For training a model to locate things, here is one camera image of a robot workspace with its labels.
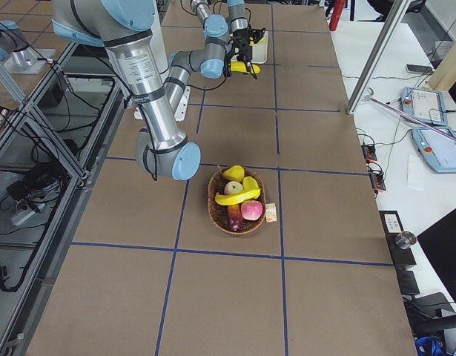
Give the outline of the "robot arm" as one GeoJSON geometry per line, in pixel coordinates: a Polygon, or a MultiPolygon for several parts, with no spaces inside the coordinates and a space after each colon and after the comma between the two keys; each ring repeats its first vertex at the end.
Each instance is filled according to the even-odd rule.
{"type": "Polygon", "coordinates": [[[226,1],[228,15],[215,13],[209,1],[189,1],[192,13],[200,20],[206,37],[220,38],[233,47],[245,49],[264,41],[265,28],[250,23],[250,10],[244,1],[226,1]]]}
{"type": "Polygon", "coordinates": [[[249,25],[243,1],[228,1],[228,18],[211,12],[207,1],[192,1],[203,26],[204,47],[180,51],[168,60],[163,79],[151,50],[159,21],[153,1],[53,1],[53,30],[81,45],[104,47],[122,83],[137,104],[145,128],[136,142],[136,160],[154,179],[188,180],[198,170],[201,153],[175,120],[176,109],[192,73],[218,79],[235,53],[249,62],[249,25]]]}

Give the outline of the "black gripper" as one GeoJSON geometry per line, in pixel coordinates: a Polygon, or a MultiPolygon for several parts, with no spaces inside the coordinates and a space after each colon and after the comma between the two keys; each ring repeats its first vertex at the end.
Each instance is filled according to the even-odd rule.
{"type": "Polygon", "coordinates": [[[265,28],[243,28],[233,32],[233,43],[236,47],[249,47],[251,43],[258,43],[265,34],[265,28]]]}
{"type": "Polygon", "coordinates": [[[250,47],[236,47],[233,43],[233,35],[230,35],[230,38],[227,43],[226,53],[224,58],[224,68],[223,75],[224,77],[231,77],[232,73],[230,70],[231,62],[244,62],[246,72],[252,73],[252,64],[248,56],[250,47]]]}

